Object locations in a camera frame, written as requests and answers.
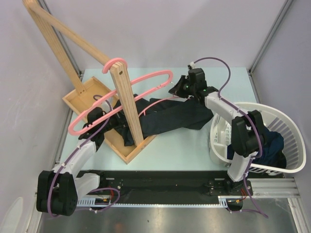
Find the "pink hanger with green shorts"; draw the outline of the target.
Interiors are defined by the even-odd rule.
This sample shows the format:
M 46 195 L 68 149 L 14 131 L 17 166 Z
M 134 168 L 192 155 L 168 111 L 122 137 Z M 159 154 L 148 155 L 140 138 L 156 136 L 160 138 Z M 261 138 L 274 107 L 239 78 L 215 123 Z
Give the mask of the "pink hanger with green shorts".
M 146 111 L 147 111 L 149 108 L 153 107 L 154 105 L 156 105 L 156 104 L 158 104 L 158 103 L 160 103 L 160 102 L 163 102 L 163 101 L 165 101 L 165 100 L 178 99 L 178 98 L 179 98 L 179 97 L 173 95 L 172 97 L 169 97 L 169 98 L 159 99 L 159 100 L 157 100 L 157 101 L 155 101 L 155 102 L 149 104 L 147 107 L 145 107 L 145 108 L 138 114 L 138 117 L 140 117 L 141 115 L 146 115 Z

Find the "wooden rack post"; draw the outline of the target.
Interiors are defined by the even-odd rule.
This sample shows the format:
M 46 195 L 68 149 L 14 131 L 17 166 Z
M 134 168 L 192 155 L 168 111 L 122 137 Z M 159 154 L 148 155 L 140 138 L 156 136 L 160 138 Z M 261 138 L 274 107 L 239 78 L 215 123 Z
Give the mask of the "wooden rack post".
M 106 65 L 108 63 L 110 60 L 108 56 L 103 54 L 92 44 L 88 43 L 60 20 L 45 11 L 41 6 L 39 6 L 36 0 L 26 0 L 25 3 L 26 6 L 28 6 L 37 16 L 54 26 L 54 28 L 63 33 L 67 38 L 82 48 L 86 53 L 91 55 L 100 64 Z M 116 62 L 109 70 L 121 101 L 121 106 L 123 107 L 123 111 L 129 124 L 129 129 L 134 139 L 134 143 L 136 146 L 139 146 L 143 142 L 143 135 L 125 62 Z

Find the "dark green shorts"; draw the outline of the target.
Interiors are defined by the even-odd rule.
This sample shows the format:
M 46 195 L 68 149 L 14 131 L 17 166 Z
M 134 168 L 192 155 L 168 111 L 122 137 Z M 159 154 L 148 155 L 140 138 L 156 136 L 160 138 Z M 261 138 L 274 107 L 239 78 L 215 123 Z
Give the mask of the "dark green shorts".
M 140 113 L 149 104 L 159 99 L 140 99 L 136 101 L 137 112 Z M 146 111 L 139 117 L 142 135 L 147 138 L 179 128 L 200 130 L 214 117 L 213 112 L 191 98 L 184 102 L 165 100 Z

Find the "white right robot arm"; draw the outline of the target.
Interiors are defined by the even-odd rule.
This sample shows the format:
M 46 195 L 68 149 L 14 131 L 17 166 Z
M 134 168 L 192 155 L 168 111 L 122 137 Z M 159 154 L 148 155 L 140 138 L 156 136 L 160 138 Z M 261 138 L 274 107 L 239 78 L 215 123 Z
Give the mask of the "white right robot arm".
M 224 189 L 230 195 L 237 194 L 242 188 L 241 181 L 246 178 L 251 160 L 255 158 L 255 152 L 262 155 L 265 127 L 261 113 L 258 110 L 246 111 L 221 97 L 215 87 L 207 85 L 201 68 L 189 69 L 188 75 L 182 75 L 169 93 L 181 98 L 194 97 L 231 125 L 234 156 L 227 171 L 230 179 L 224 182 Z

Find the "wooden rack base tray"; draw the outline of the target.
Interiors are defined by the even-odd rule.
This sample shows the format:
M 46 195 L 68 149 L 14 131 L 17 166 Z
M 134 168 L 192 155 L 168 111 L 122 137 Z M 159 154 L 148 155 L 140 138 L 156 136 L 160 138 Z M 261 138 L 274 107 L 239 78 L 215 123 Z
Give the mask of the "wooden rack base tray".
M 79 135 L 80 139 L 87 139 L 103 126 L 103 129 L 93 136 L 91 140 L 94 141 L 97 146 L 100 142 L 106 143 L 126 164 L 128 164 L 155 138 L 155 136 L 152 135 L 145 138 L 139 146 L 125 146 L 123 137 L 117 131 L 106 130 L 109 119 L 104 119 L 104 121 L 96 124 L 96 120 L 113 109 L 119 98 L 116 94 L 113 94 L 111 96 L 111 104 L 104 102 L 98 106 L 94 106 L 94 96 L 104 96 L 110 92 L 111 90 L 108 87 L 97 78 L 92 77 L 84 83 L 80 82 L 77 89 L 74 89 L 63 97 L 63 101 L 73 112 L 83 116 L 77 120 L 78 123 L 81 122 L 83 124 L 83 127 L 78 128 L 83 131 L 82 134 Z

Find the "navy blue shorts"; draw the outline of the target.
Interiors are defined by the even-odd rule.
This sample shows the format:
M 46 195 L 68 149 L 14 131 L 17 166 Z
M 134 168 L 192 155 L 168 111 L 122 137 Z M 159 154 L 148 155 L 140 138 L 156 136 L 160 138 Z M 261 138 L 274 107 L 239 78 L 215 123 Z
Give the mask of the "navy blue shorts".
M 262 156 L 253 160 L 253 164 L 272 166 L 285 169 L 287 160 L 282 152 L 284 149 L 284 138 L 278 132 L 265 128 L 267 143 L 263 146 Z

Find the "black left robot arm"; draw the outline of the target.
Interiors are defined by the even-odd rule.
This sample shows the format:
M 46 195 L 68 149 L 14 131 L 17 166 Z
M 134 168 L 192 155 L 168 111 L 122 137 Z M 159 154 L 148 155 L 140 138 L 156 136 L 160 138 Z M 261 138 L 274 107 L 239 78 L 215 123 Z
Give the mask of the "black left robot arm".
M 38 176 L 36 209 L 52 217 L 70 216 L 78 201 L 88 193 L 102 194 L 105 191 L 117 193 L 116 199 L 108 208 L 116 204 L 121 192 L 117 188 L 107 187 L 107 181 L 95 173 L 85 173 L 78 177 L 84 164 L 98 151 L 104 142 L 104 132 L 109 119 L 95 127 L 91 124 L 105 115 L 101 107 L 96 107 L 87 115 L 86 130 L 78 138 L 78 144 L 70 156 L 50 171 L 42 171 Z

